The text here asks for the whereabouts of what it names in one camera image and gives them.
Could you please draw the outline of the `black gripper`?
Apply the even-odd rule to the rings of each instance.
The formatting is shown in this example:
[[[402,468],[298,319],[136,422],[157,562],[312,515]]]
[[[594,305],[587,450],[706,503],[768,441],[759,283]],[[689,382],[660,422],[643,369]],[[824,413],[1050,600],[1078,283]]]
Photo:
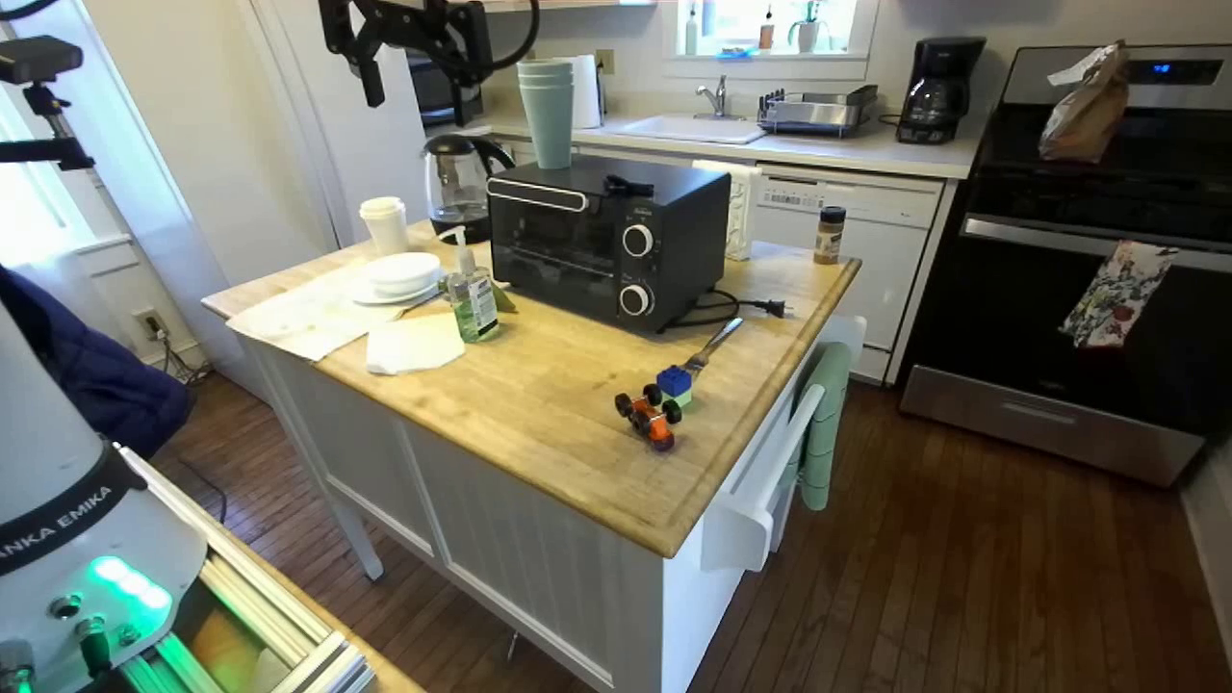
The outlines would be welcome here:
[[[384,105],[383,44],[428,52],[453,86],[480,86],[498,56],[480,0],[316,0],[325,44],[363,80],[369,107]]]

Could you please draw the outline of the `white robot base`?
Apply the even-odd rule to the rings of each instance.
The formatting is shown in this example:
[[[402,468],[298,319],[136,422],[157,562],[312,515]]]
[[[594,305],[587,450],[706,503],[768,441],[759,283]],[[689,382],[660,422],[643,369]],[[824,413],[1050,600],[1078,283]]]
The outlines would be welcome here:
[[[0,686],[70,693],[164,639],[207,542],[0,311]]]

